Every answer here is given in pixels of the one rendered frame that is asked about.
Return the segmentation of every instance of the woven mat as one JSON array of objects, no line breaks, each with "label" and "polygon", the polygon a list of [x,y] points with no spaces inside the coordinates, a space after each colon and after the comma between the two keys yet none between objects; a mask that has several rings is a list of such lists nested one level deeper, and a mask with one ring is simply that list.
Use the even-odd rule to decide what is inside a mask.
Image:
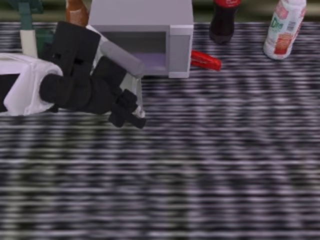
[{"label": "woven mat", "polygon": [[[319,240],[320,23],[282,62],[262,52],[267,27],[216,46],[196,25],[193,48],[222,71],[144,79],[144,130],[2,117],[0,239]],[[21,51],[18,30],[0,24],[0,52]]]}]

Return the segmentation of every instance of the barcode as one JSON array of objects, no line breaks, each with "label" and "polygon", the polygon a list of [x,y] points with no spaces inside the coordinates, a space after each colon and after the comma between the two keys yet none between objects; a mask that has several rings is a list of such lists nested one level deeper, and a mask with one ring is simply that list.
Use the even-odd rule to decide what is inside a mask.
[{"label": "barcode", "polygon": [[286,30],[288,32],[293,32],[295,27],[296,27],[296,22],[295,21],[290,21],[289,24],[288,24],[288,27],[286,28]]}]

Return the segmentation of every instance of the dark bottle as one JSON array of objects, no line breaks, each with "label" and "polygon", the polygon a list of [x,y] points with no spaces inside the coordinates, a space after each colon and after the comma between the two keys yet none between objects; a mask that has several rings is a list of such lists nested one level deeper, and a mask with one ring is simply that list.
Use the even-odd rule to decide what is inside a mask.
[{"label": "dark bottle", "polygon": [[230,42],[235,30],[235,17],[241,0],[213,0],[214,16],[209,35],[217,44]]}]

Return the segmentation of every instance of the bottle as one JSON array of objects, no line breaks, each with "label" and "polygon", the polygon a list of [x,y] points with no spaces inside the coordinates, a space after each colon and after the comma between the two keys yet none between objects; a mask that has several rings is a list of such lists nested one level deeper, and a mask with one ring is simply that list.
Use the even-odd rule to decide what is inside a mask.
[{"label": "bottle", "polygon": [[306,6],[307,0],[278,2],[263,45],[266,56],[283,60],[291,54],[306,14]]},{"label": "bottle", "polygon": [[230,42],[234,35],[235,17],[241,0],[213,0],[214,16],[209,36],[217,44]]},{"label": "bottle", "polygon": [[68,23],[86,27],[89,13],[83,0],[66,0],[65,18]]}]

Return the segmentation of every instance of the gray box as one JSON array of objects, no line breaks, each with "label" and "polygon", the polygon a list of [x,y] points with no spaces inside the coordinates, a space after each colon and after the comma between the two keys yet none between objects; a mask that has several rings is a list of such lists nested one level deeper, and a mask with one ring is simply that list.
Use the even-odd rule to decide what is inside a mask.
[{"label": "gray box", "polygon": [[145,75],[189,77],[192,0],[92,0],[89,25],[140,59]]}]

